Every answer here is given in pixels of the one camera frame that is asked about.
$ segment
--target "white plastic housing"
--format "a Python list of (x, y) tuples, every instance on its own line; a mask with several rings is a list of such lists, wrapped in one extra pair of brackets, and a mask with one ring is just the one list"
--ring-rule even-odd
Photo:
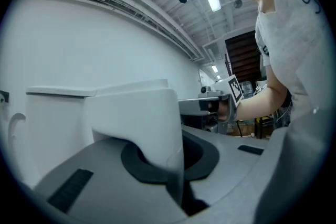
[(167, 80), (100, 89), (41, 86), (26, 92), (30, 148), (41, 176), (93, 143), (98, 132), (135, 143), (149, 163), (177, 175), (183, 188), (179, 105)]

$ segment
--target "ceiling light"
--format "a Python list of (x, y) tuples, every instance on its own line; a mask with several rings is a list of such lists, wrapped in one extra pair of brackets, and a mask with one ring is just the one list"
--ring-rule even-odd
[(211, 66), (211, 67), (212, 67), (212, 69), (215, 71), (215, 73), (218, 73), (218, 69), (217, 69), (216, 66)]
[(213, 12), (216, 12), (222, 8), (219, 0), (208, 0), (208, 1)]

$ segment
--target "gray plastic panel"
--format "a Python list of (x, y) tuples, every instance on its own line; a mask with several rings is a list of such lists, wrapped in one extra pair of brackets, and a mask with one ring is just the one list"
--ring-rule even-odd
[(267, 140), (218, 135), (183, 126), (183, 130), (202, 138), (219, 151), (219, 162), (206, 180), (191, 182), (195, 197), (213, 205), (228, 194), (257, 164), (260, 156), (238, 150), (241, 145), (265, 148)]
[(256, 165), (225, 197), (208, 209), (180, 223), (252, 224), (260, 197), (270, 182), (278, 163), (285, 132), (286, 128), (276, 129), (273, 132)]
[[(56, 167), (37, 185), (35, 192), (48, 199), (76, 169), (82, 168), (94, 174), (68, 215), (85, 223), (252, 223), (259, 197), (281, 151), (281, 132), (267, 142), (187, 126), (183, 129), (220, 151), (214, 171), (205, 180), (191, 183), (196, 198), (212, 205), (193, 217), (188, 218), (164, 186), (134, 179), (120, 159), (126, 142), (113, 138), (86, 147)], [(266, 149), (258, 156), (239, 151), (237, 148), (242, 144)]]
[(123, 167), (126, 142), (109, 138), (80, 151), (36, 186), (46, 199), (78, 168), (93, 172), (68, 215), (85, 223), (172, 223), (187, 218), (165, 186), (138, 182)]

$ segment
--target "black wall bracket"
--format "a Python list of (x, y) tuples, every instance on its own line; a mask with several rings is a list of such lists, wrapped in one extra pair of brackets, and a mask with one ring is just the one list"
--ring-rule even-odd
[(4, 96), (5, 100), (0, 100), (0, 103), (9, 103), (9, 92), (4, 92), (4, 91), (0, 91), (0, 93)]

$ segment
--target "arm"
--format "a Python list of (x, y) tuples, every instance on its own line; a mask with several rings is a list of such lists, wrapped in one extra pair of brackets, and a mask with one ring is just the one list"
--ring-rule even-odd
[(237, 108), (236, 120), (249, 120), (268, 116), (284, 103), (287, 88), (273, 73), (271, 66), (266, 66), (267, 88), (256, 96), (242, 100)]

